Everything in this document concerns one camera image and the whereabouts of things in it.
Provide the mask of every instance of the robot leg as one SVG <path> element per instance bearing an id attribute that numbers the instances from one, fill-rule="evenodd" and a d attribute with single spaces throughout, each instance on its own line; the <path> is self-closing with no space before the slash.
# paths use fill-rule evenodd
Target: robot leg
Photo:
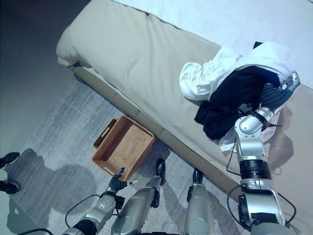
<path id="1" fill-rule="evenodd" d="M 165 162 L 159 160 L 156 175 L 147 183 L 145 188 L 136 192 L 126 203 L 120 216 L 115 220 L 111 235 L 137 235 L 141 233 L 150 207 L 159 205 L 159 188 L 165 179 Z"/>
<path id="2" fill-rule="evenodd" d="M 195 168 L 193 183 L 189 188 L 188 209 L 184 235 L 213 235 L 214 223 L 209 194 L 202 185 L 203 173 Z"/>

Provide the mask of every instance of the white towel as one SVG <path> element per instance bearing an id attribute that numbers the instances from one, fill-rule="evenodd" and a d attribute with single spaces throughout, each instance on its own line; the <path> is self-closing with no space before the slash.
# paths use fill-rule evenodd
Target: white towel
<path id="1" fill-rule="evenodd" d="M 182 94 L 190 100 L 209 100 L 217 89 L 218 82 L 224 80 L 233 70 L 239 58 L 240 56 L 233 50 L 223 47 L 213 60 L 204 63 L 203 66 L 197 63 L 185 64 L 179 76 Z"/>

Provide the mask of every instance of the shoe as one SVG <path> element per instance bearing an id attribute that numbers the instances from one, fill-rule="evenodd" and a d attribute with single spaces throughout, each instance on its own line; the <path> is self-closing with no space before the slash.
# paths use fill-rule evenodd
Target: shoe
<path id="1" fill-rule="evenodd" d="M 17 158 L 19 158 L 19 156 L 20 156 L 20 153 L 12 152 L 12 153 L 8 153 L 3 158 L 0 158 L 0 169 L 15 162 Z"/>
<path id="2" fill-rule="evenodd" d="M 3 191 L 7 194 L 14 194 L 19 191 L 19 185 L 17 183 L 0 181 L 0 191 Z"/>

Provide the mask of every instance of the black cable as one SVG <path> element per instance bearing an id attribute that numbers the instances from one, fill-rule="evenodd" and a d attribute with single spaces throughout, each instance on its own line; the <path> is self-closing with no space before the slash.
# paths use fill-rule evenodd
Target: black cable
<path id="1" fill-rule="evenodd" d="M 100 197 L 100 195 L 98 195 L 98 194 L 93 194 L 93 195 L 91 195 L 91 196 L 89 196 L 89 197 L 86 197 L 84 200 L 82 200 L 82 201 L 80 201 L 79 203 L 77 203 L 75 206 L 73 206 L 73 207 L 67 212 L 67 214 L 65 215 L 65 224 L 67 225 L 68 228 L 71 228 L 71 227 L 68 225 L 68 222 L 67 222 L 67 216 L 68 216 L 68 214 L 69 214 L 75 207 L 77 207 L 79 204 L 81 204 L 82 202 L 84 202 L 84 201 L 86 201 L 87 199 L 89 199 L 89 198 L 91 198 L 91 197 L 94 197 L 94 196 Z"/>
<path id="2" fill-rule="evenodd" d="M 233 193 L 233 191 L 235 191 L 237 188 L 240 188 L 241 186 L 240 185 L 237 185 L 236 187 L 234 187 L 231 191 L 229 191 L 228 195 L 227 195 L 227 207 L 228 207 L 228 210 L 229 210 L 229 213 L 230 215 L 233 217 L 233 219 L 239 224 L 241 225 L 241 223 L 239 222 L 239 220 L 234 216 L 233 212 L 231 211 L 230 209 L 230 206 L 229 206 L 229 197 L 230 195 Z"/>
<path id="3" fill-rule="evenodd" d="M 52 232 L 50 232 L 48 229 L 33 229 L 33 230 L 29 230 L 29 231 L 26 231 L 24 233 L 21 233 L 21 234 L 18 234 L 18 235 L 25 235 L 25 234 L 30 234 L 30 233 L 34 233 L 34 232 L 38 232 L 38 231 L 44 231 L 50 235 L 53 235 Z"/>
<path id="4" fill-rule="evenodd" d="M 291 203 L 291 201 L 289 201 L 286 197 L 284 197 L 283 195 L 281 195 L 280 193 L 278 193 L 279 196 L 281 196 L 286 202 L 288 202 L 292 207 L 293 207 L 293 215 L 292 217 L 285 223 L 285 226 L 288 226 L 290 224 L 290 222 L 294 219 L 295 215 L 297 214 L 297 209 L 294 206 L 293 203 Z"/>
<path id="5" fill-rule="evenodd" d="M 234 152 L 235 146 L 236 146 L 236 138 L 235 138 L 235 143 L 234 143 L 233 149 L 231 150 L 231 154 L 230 154 L 230 158 L 229 158 L 228 164 L 227 164 L 227 166 L 226 166 L 226 170 L 227 170 L 229 173 L 232 173 L 232 174 L 241 176 L 241 175 L 238 174 L 238 173 L 235 173 L 235 172 L 233 172 L 233 171 L 228 170 L 228 166 L 229 166 L 230 161 L 231 161 L 231 158 L 232 158 L 232 156 L 233 156 L 233 152 Z"/>

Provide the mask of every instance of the robotic arm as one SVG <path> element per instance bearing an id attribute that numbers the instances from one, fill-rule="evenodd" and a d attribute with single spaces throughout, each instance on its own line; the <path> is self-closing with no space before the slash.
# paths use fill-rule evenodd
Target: robotic arm
<path id="1" fill-rule="evenodd" d="M 89 211 L 72 228 L 68 228 L 63 235 L 96 235 L 108 221 L 115 208 L 121 209 L 124 198 L 116 196 L 119 190 L 127 185 L 134 184 L 136 180 L 120 181 L 124 168 L 119 169 L 111 178 L 107 190 L 100 196 L 96 206 Z"/>
<path id="2" fill-rule="evenodd" d="M 239 219 L 241 225 L 253 235 L 288 235 L 285 218 L 279 205 L 278 193 L 274 189 L 268 163 L 265 159 L 261 131 L 268 121 L 291 99 L 300 85 L 298 74 L 293 71 L 290 83 L 282 89 L 266 84 L 263 89 L 261 107 L 249 111 L 235 123 L 238 162 L 241 174 L 239 196 Z"/>

